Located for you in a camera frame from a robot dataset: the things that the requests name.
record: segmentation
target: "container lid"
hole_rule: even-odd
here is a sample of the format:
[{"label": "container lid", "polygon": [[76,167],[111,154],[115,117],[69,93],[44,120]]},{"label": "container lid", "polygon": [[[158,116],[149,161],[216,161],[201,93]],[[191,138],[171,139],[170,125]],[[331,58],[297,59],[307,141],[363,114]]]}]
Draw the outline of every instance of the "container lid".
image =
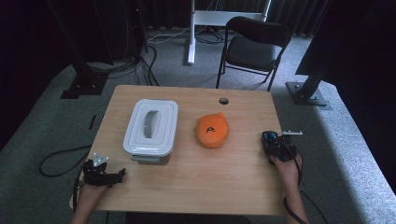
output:
[{"label": "container lid", "polygon": [[124,149],[133,155],[168,155],[175,140],[177,112],[178,106],[174,101],[138,101],[126,130]]}]

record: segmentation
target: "dark background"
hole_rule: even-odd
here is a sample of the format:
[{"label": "dark background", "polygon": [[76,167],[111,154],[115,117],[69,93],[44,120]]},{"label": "dark background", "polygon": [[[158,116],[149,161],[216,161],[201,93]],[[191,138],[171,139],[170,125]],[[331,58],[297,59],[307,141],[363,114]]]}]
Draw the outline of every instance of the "dark background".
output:
[{"label": "dark background", "polygon": [[[101,5],[105,2],[95,3],[98,8],[106,8]],[[111,28],[125,30],[121,29],[125,27],[125,7],[120,5],[121,1],[112,2],[117,4],[112,8],[119,11],[114,15],[121,15],[120,22],[110,21],[110,25],[100,26],[98,16],[111,14],[105,10],[95,14],[92,1],[59,1],[87,62],[111,63],[125,53],[125,46],[117,45],[126,43],[125,35],[111,35],[114,34]],[[190,1],[144,2],[145,24],[169,29],[189,26]],[[396,169],[392,142],[396,139],[393,128],[396,124],[395,5],[390,0],[333,0],[330,8],[326,8],[328,12],[320,28],[310,29],[316,35],[297,71],[314,76],[319,67],[328,65],[324,80],[336,86],[393,190],[396,189],[396,177],[392,173]],[[132,11],[128,15],[133,34],[130,36],[134,36],[133,43],[139,43],[139,32],[135,30],[137,18]],[[52,78],[70,60],[66,54],[68,43],[46,1],[1,1],[0,15],[0,148],[3,148]],[[297,19],[291,16],[285,22]],[[81,26],[97,28],[87,30]],[[127,55],[138,51],[139,47],[135,46]]]}]

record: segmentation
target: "carpeted floor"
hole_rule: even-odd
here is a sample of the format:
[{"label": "carpeted floor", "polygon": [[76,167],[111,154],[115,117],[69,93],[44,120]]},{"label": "carpeted floor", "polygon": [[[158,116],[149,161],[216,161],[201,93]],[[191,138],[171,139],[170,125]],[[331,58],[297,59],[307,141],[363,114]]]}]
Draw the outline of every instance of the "carpeted floor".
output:
[{"label": "carpeted floor", "polygon": [[[156,31],[149,35],[172,31]],[[202,35],[210,39],[213,36]],[[294,37],[286,50],[271,89],[282,129],[302,131],[293,138],[304,155],[304,192],[320,208],[329,223],[396,223],[396,198],[382,176],[359,129],[333,85],[322,82],[319,90],[332,110],[295,105],[286,82],[305,81],[295,76],[310,39]],[[152,72],[161,86],[214,88],[221,44],[197,43],[195,64],[187,65],[189,40],[172,38],[150,44],[157,57]],[[152,48],[143,53],[154,58]],[[94,66],[107,66],[93,63]],[[255,75],[227,72],[223,89],[266,90]],[[65,68],[52,80],[34,109],[0,153],[0,223],[67,223],[78,168],[59,177],[45,177],[38,165],[52,152],[92,144],[114,88],[120,84],[147,84],[147,69],[139,63],[129,71],[111,74],[102,95],[61,100],[76,73]],[[92,125],[92,116],[96,122]],[[89,148],[51,158],[46,172],[56,174],[77,162]],[[315,206],[304,198],[311,223],[324,223]],[[283,217],[247,216],[252,223],[284,223]],[[106,212],[92,215],[91,223],[105,223]],[[109,223],[123,223],[124,213],[111,213]]]}]

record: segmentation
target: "orange object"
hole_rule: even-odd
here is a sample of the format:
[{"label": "orange object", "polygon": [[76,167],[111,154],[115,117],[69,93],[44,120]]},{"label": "orange object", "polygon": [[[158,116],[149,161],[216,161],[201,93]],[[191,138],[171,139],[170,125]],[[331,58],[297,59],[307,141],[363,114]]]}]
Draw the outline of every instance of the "orange object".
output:
[{"label": "orange object", "polygon": [[229,126],[224,113],[210,114],[198,119],[195,133],[204,147],[220,147],[228,137]]}]

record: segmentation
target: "chair leg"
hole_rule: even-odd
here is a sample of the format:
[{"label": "chair leg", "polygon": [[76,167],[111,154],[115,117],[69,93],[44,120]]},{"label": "chair leg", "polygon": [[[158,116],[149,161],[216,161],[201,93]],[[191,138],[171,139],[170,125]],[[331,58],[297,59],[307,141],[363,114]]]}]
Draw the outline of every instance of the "chair leg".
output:
[{"label": "chair leg", "polygon": [[218,82],[216,83],[216,89],[219,88],[219,84],[220,84],[221,67],[222,67],[222,63],[220,63],[220,68],[219,68],[219,73],[218,73]]},{"label": "chair leg", "polygon": [[223,51],[222,54],[221,54],[219,73],[218,73],[218,81],[216,83],[216,89],[219,88],[221,74],[224,74],[224,72],[225,72],[225,60],[224,59],[225,59],[225,57],[224,57],[224,51]]},{"label": "chair leg", "polygon": [[264,81],[262,82],[262,83],[265,83],[265,82],[267,82],[267,80],[268,80],[268,77],[270,77],[271,76],[271,74],[272,74],[272,72],[273,72],[274,70],[271,70],[266,76],[265,76],[265,79],[264,79]]},{"label": "chair leg", "polygon": [[272,76],[271,76],[271,80],[270,80],[270,83],[268,84],[267,91],[270,91],[270,90],[271,90],[271,86],[272,86],[272,83],[274,82],[274,78],[275,78],[275,75],[276,75],[276,71],[277,71],[277,66],[275,67],[274,72],[273,72],[273,74],[272,74]]}]

